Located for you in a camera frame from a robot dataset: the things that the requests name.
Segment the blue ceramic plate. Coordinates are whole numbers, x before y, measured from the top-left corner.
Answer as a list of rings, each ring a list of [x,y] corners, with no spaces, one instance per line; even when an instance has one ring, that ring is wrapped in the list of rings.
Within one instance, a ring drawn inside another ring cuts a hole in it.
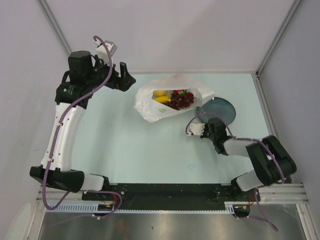
[[[195,114],[199,116],[202,123],[207,123],[208,119],[217,115],[222,118],[224,122],[230,125],[236,118],[235,107],[226,99],[221,97],[214,97],[202,106],[195,109]]]

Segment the white plastic bag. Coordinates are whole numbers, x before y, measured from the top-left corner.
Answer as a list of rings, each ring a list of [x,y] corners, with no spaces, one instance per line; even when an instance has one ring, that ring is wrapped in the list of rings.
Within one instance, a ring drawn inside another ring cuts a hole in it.
[[[174,109],[156,101],[155,91],[167,91],[170,98],[174,91],[183,90],[194,96],[188,107]],[[143,85],[135,95],[134,108],[146,121],[152,123],[164,118],[177,116],[200,107],[215,97],[216,92],[207,84],[185,74],[162,77]]]

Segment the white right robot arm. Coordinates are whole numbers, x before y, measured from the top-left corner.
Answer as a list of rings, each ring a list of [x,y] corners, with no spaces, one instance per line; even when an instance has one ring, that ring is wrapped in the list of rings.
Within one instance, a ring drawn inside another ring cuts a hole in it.
[[[284,183],[285,177],[296,173],[295,161],[274,135],[261,140],[238,138],[227,130],[220,119],[211,118],[200,128],[200,137],[209,139],[220,155],[250,159],[253,170],[231,181],[230,194],[235,200],[242,201],[255,188]]]

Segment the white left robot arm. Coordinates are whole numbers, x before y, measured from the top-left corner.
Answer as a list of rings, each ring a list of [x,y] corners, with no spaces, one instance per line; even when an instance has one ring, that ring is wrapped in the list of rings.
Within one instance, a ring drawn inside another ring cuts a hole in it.
[[[29,175],[47,188],[72,193],[89,190],[105,200],[111,193],[108,178],[72,169],[73,146],[93,96],[91,91],[103,85],[125,92],[136,79],[130,75],[126,63],[120,62],[117,72],[102,57],[85,50],[72,52],[68,66],[56,89],[55,120],[47,150],[40,165],[31,167]]]

